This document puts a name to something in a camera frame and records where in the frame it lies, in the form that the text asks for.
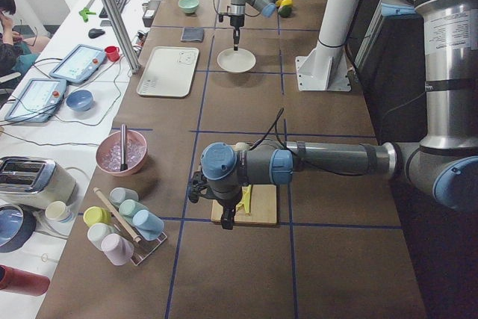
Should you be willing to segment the light blue cup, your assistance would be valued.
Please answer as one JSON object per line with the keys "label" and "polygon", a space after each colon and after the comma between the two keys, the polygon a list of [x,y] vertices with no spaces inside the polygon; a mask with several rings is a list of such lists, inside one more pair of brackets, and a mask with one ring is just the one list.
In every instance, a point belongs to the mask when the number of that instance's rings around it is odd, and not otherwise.
{"label": "light blue cup", "polygon": [[164,221],[148,210],[139,210],[133,216],[133,225],[140,235],[147,241],[153,241],[160,237],[164,231]]}

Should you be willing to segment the yellow cup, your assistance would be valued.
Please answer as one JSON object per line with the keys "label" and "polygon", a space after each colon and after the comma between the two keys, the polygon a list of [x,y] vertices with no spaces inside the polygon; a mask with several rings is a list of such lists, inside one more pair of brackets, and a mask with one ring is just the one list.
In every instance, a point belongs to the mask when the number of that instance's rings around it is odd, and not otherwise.
{"label": "yellow cup", "polygon": [[97,223],[111,224],[111,213],[103,207],[91,206],[83,213],[83,221],[88,227]]}

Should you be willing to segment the pale white cup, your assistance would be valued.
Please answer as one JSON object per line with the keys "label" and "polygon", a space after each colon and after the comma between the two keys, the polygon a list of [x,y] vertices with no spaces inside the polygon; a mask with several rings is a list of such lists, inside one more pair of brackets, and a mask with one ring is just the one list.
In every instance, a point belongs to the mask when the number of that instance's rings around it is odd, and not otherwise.
{"label": "pale white cup", "polygon": [[88,229],[87,238],[95,248],[102,250],[103,239],[109,234],[119,233],[120,232],[112,225],[95,223]]}

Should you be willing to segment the green bowl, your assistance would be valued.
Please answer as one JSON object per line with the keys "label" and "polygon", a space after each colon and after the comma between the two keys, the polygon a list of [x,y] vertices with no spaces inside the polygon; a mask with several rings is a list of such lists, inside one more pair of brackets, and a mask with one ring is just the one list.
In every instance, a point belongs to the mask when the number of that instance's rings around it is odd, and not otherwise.
{"label": "green bowl", "polygon": [[184,14],[194,14],[199,8],[199,0],[179,0],[178,6]]}

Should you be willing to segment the white round plate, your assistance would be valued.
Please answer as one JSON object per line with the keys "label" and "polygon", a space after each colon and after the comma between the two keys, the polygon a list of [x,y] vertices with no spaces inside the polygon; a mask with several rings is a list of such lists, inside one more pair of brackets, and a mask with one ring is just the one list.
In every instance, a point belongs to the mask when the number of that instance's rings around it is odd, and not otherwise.
{"label": "white round plate", "polygon": [[217,63],[226,72],[242,73],[251,70],[256,64],[256,59],[249,50],[229,48],[218,54]]}

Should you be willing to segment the green avocado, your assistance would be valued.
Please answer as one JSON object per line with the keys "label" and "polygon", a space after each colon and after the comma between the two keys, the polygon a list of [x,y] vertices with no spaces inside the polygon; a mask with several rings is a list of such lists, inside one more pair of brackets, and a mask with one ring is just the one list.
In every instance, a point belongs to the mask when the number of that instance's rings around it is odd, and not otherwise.
{"label": "green avocado", "polygon": [[281,7],[279,7],[279,9],[278,9],[278,15],[279,15],[281,18],[288,18],[288,17],[291,16],[292,11],[293,11],[293,8],[290,7],[290,6],[281,6]]}

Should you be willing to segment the dark blue bowl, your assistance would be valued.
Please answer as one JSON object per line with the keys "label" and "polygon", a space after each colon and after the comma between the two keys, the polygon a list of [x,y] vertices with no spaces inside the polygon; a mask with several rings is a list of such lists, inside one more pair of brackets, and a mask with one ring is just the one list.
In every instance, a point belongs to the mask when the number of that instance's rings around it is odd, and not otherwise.
{"label": "dark blue bowl", "polygon": [[1,205],[1,253],[21,248],[36,226],[37,220],[30,211],[14,204]]}

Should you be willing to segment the aluminium frame post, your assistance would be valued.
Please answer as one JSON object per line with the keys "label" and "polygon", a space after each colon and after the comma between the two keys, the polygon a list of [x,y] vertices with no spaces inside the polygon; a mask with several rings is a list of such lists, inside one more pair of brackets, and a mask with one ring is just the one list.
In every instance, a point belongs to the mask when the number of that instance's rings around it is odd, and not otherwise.
{"label": "aluminium frame post", "polygon": [[118,10],[114,0],[102,0],[102,3],[107,11],[107,14],[109,15],[109,20],[111,21],[117,42],[128,62],[130,70],[133,74],[136,74],[140,69],[140,63],[137,59],[134,47],[131,44],[125,24],[120,15],[120,11]]}

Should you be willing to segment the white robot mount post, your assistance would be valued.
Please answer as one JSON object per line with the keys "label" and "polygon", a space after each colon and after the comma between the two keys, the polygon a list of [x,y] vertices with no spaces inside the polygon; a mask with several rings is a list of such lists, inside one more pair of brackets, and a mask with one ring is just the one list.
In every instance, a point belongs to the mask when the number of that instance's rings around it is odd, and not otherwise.
{"label": "white robot mount post", "polygon": [[359,0],[327,0],[317,45],[296,57],[298,90],[351,90],[344,47]]}

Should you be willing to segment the red mug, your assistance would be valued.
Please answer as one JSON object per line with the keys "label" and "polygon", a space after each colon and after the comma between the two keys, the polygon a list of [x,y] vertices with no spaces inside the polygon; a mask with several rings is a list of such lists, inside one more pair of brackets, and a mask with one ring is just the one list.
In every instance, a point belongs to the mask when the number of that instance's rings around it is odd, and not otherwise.
{"label": "red mug", "polygon": [[116,62],[120,59],[120,49],[117,46],[108,46],[104,51],[109,61]]}

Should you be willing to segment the small black box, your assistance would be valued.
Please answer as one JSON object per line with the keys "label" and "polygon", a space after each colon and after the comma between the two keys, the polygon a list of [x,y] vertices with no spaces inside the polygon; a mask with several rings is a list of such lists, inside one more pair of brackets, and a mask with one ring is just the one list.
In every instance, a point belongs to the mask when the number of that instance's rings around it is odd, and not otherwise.
{"label": "small black box", "polygon": [[160,3],[161,0],[150,0],[147,4],[144,4],[142,20],[143,25],[146,28],[150,28],[152,26]]}

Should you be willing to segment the cream paper cup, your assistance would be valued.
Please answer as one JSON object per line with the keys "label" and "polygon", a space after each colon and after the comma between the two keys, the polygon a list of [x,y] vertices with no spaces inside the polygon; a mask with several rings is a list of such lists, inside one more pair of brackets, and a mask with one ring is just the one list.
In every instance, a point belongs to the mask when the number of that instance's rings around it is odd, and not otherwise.
{"label": "cream paper cup", "polygon": [[73,213],[70,207],[62,201],[50,203],[45,210],[45,216],[48,220],[67,223],[73,219]]}

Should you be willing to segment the mint green cup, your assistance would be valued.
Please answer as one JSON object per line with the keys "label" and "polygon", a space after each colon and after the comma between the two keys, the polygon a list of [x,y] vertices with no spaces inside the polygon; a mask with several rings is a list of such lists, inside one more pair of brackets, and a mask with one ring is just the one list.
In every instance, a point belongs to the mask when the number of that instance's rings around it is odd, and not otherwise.
{"label": "mint green cup", "polygon": [[119,206],[119,213],[124,218],[132,219],[137,212],[147,209],[148,208],[145,205],[139,203],[138,201],[135,201],[133,199],[126,199]]}

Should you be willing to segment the green clamp tool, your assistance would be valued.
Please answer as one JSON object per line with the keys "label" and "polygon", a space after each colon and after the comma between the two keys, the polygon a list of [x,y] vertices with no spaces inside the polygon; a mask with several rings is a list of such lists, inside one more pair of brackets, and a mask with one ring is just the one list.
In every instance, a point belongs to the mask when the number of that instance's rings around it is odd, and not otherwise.
{"label": "green clamp tool", "polygon": [[95,16],[96,12],[93,12],[89,8],[84,7],[83,9],[81,9],[78,12],[78,14],[81,16],[81,18],[83,19],[84,22],[88,22],[89,21],[89,16]]}

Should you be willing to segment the metal tongs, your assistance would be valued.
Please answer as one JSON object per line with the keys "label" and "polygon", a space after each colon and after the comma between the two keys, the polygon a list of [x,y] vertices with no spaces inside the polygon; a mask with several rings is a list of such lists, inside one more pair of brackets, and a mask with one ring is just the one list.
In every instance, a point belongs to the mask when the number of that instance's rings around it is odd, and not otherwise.
{"label": "metal tongs", "polygon": [[120,171],[128,169],[127,164],[127,126],[122,124],[120,126]]}

